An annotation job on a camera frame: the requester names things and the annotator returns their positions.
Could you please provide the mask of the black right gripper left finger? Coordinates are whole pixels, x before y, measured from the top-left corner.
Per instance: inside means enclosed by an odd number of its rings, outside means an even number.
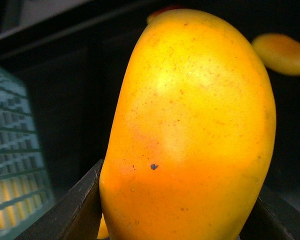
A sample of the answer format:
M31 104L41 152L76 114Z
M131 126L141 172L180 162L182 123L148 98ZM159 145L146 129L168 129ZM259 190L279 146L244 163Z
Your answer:
M48 212L23 231L17 240L95 240L102 208L100 159Z

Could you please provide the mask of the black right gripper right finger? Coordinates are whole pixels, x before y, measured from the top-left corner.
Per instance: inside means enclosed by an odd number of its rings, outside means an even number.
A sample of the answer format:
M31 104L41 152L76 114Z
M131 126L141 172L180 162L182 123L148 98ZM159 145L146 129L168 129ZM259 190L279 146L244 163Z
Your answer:
M272 193L261 193L239 234L242 240L300 240L300 212Z

